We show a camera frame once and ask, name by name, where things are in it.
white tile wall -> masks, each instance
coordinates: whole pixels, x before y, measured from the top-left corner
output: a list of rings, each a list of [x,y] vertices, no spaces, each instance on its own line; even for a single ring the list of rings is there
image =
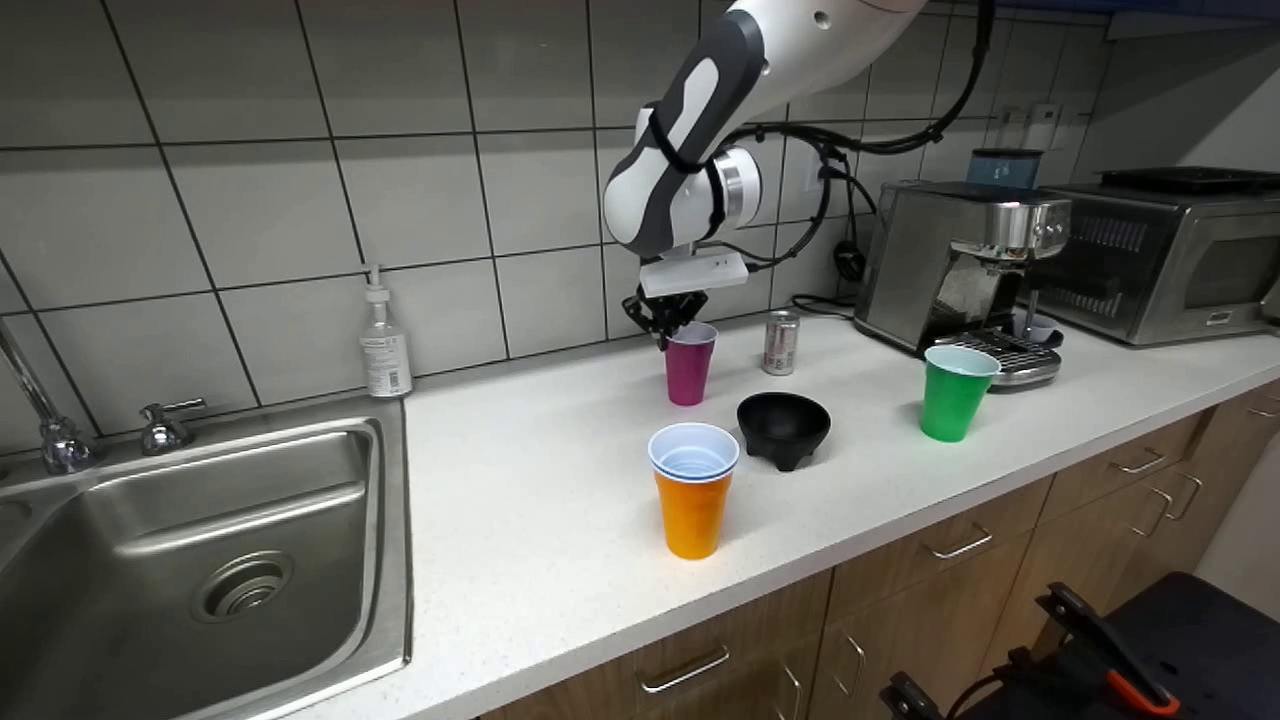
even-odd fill
[[[361,268],[329,144],[171,146],[171,172],[219,286]]]
[[[667,91],[696,40],[686,0],[591,0],[597,124],[634,124],[639,105]]]
[[[451,371],[508,354],[490,258],[387,272],[387,282],[416,371]]]
[[[100,5],[0,5],[0,144],[143,144],[149,136]]]
[[[598,238],[591,136],[479,136],[479,169],[494,251]]]
[[[0,251],[35,303],[15,324],[59,403],[78,412],[84,395],[84,418],[103,430],[134,428],[149,398],[206,395],[226,412],[361,389],[365,258],[387,268],[416,371],[634,335],[614,303],[639,258],[603,238],[598,189],[634,105],[667,88],[722,8],[0,5]],[[769,119],[917,132],[960,91],[968,45],[968,5],[928,8],[870,70]],[[1096,20],[1005,15],[962,124],[936,146],[851,154],[851,169],[870,192],[960,175],[1005,108],[1047,97],[1059,126],[1044,175],[1069,175],[1102,55]],[[813,160],[777,136],[753,153],[758,214],[718,238],[777,251],[813,213]],[[845,214],[835,189],[815,242],[710,292],[709,317],[828,292]],[[22,312],[3,274],[0,312]],[[32,445],[32,414],[3,375],[0,398],[20,412],[0,412],[0,451]]]
[[[356,274],[222,292],[263,403],[361,389],[365,282]]]
[[[598,248],[494,258],[512,354],[603,339]]]
[[[141,406],[155,398],[202,395],[211,412],[257,403],[211,297],[48,312],[44,324],[103,430],[141,428]]]
[[[582,0],[465,0],[474,126],[591,126]]]
[[[0,153],[0,214],[35,307],[206,286],[155,146]]]
[[[73,389],[73,381],[63,375],[63,367],[54,365],[50,343],[44,339],[35,317],[0,317],[0,324],[6,327],[6,335],[20,343],[22,360],[32,365],[40,389],[48,391],[48,398],[78,428],[90,430],[90,418]],[[20,451],[20,447],[35,447],[40,445],[40,414],[32,412],[26,395],[20,391],[15,375],[0,371],[0,451]]]
[[[1006,31],[1010,20],[994,20],[992,45],[986,45],[986,60],[983,70],[962,105],[960,114],[992,114],[994,105],[994,85],[1001,85],[1001,64],[1006,60]],[[968,78],[968,64],[973,64],[973,36],[977,36],[977,10],[952,5],[952,20],[949,20],[949,45],[944,45],[944,60],[938,60],[938,74],[936,74],[936,97],[930,97],[930,110],[952,108],[952,100],[960,97],[962,78]]]
[[[801,236],[808,225],[780,225],[777,242],[789,242]],[[849,218],[828,218],[818,232],[808,238],[808,248],[770,272],[770,303],[789,303],[797,292],[815,292],[830,297],[835,292],[835,262],[830,248],[849,238]]]
[[[451,0],[304,0],[334,136],[467,132]]]
[[[906,31],[869,70],[869,114],[905,119],[928,114],[936,70],[944,60],[949,20],[936,10],[917,15]]]
[[[472,136],[340,141],[365,255],[435,262],[489,255]]]
[[[22,307],[22,297],[15,292],[6,268],[0,262],[0,312],[20,312],[20,307]]]
[[[1063,23],[1017,20],[994,74],[1001,108],[1031,108],[1052,100],[1052,70],[1063,50]]]
[[[163,141],[324,136],[292,0],[109,0]]]

black bowl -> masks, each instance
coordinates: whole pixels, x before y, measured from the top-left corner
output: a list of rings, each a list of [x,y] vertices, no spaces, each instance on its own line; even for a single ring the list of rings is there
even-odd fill
[[[748,454],[764,454],[780,471],[801,467],[830,430],[830,414],[815,398],[789,391],[748,395],[737,406],[737,423],[742,428]]]

stainless steel sink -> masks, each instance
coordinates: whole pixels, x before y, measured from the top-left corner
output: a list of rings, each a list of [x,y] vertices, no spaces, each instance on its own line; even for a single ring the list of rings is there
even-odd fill
[[[0,714],[285,714],[408,658],[400,403],[0,483]]]

purple cup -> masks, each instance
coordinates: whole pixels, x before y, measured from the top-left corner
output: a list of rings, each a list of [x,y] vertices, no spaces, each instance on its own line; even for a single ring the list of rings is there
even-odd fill
[[[709,391],[709,367],[710,367],[714,327],[702,319],[685,324],[667,339],[667,398],[670,403],[699,403]]]

green cup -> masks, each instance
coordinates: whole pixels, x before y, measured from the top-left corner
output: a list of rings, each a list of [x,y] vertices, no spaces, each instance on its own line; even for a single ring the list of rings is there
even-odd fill
[[[944,445],[960,445],[977,414],[977,403],[986,395],[1001,360],[962,343],[936,343],[925,351],[925,406],[918,430]]]

